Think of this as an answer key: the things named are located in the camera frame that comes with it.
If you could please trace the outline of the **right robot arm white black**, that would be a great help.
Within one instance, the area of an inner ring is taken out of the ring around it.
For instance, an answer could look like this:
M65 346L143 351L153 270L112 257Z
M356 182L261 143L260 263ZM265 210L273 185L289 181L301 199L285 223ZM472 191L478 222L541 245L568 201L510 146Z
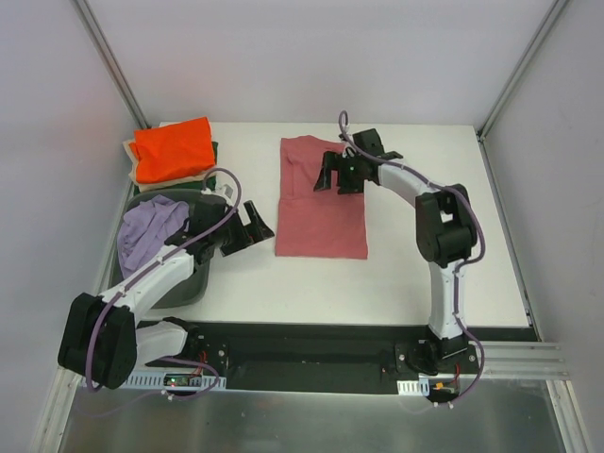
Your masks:
M409 349L405 363L428 376L446 372L469 345L462 309L465 267L485 252L484 233L468 193L461 184L438 184L404 163L398 153L387 153L376 129L352 135L347 126L340 129L344 149L324 153L313 189L330 189L333 175L341 195L362 193L371 181L414 208L416 245L428 263L431 309L427 337Z

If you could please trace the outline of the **pink t shirt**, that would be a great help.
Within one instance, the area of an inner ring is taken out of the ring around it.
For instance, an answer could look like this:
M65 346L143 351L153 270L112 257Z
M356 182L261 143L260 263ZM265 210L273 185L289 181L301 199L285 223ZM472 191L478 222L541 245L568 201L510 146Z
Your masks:
M343 150L342 143L311 135L280 140L278 257L368 258L364 195L313 189L324 154Z

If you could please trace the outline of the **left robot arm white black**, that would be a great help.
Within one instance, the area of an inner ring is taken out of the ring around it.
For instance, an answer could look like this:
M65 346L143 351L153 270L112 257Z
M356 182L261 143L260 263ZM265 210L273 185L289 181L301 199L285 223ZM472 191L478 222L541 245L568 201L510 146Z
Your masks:
M119 388L153 361L205 368L197 327L174 316L144 327L144 316L188 280L206 286L216 252L229 256L275 235L253 202L231 203L214 192L194 203L160 195L127 211L125 221L120 238L130 254L122 280L74 299L59 346L59 366L93 392Z

